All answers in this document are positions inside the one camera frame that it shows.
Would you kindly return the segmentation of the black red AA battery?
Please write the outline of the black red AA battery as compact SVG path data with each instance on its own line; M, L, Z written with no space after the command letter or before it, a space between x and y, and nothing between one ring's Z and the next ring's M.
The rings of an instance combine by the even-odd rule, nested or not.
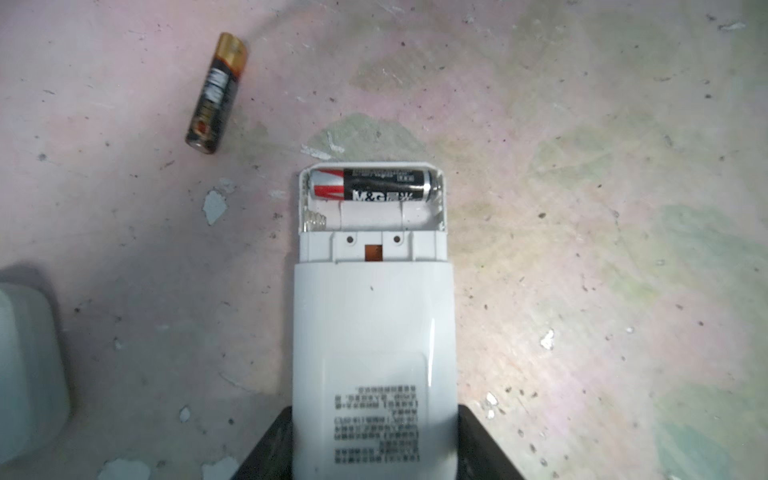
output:
M426 202L437 176L421 168L321 168L309 174L309 191L320 200Z

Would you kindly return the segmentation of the grey remote with teal buttons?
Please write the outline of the grey remote with teal buttons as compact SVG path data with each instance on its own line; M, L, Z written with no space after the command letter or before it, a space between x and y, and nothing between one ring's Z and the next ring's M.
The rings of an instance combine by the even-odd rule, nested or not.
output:
M1 285L1 462L39 449L71 412L53 309L29 286Z

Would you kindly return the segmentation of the white remote control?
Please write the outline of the white remote control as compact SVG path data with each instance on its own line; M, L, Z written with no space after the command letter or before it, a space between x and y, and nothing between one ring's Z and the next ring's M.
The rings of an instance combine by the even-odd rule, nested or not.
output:
M421 168L426 202L311 196L321 168ZM300 173L293 279L296 479L452 479L458 463L454 269L446 184L425 162Z

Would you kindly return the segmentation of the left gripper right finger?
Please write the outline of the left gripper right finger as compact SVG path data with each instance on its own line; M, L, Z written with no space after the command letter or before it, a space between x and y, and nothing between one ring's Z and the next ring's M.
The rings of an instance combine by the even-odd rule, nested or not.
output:
M458 480L524 480L477 416L458 406Z

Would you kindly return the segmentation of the black gold AA battery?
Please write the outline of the black gold AA battery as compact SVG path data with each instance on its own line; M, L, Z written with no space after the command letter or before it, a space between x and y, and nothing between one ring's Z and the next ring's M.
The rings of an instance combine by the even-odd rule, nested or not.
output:
M243 40L228 32L220 34L185 136L192 148L204 154L217 151L247 58Z

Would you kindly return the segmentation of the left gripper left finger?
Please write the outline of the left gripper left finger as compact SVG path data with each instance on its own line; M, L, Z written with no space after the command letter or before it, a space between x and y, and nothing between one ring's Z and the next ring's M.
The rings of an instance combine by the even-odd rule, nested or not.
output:
M231 480L291 480L293 461L292 407L285 407L263 434Z

